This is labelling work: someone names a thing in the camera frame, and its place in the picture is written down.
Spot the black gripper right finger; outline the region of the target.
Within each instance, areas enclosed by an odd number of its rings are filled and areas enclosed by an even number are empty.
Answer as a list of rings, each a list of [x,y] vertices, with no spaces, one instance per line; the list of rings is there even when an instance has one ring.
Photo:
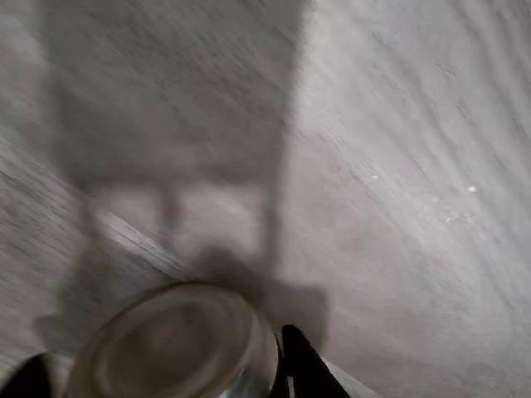
[[[293,379],[294,397],[349,397],[300,329],[284,325],[281,339],[279,365],[269,397],[290,397],[289,377]]]

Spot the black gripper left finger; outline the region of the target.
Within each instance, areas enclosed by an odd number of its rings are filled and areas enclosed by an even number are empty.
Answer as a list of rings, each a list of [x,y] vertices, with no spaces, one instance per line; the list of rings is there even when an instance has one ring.
[[[46,354],[25,360],[1,387],[1,398],[52,398],[53,385]]]

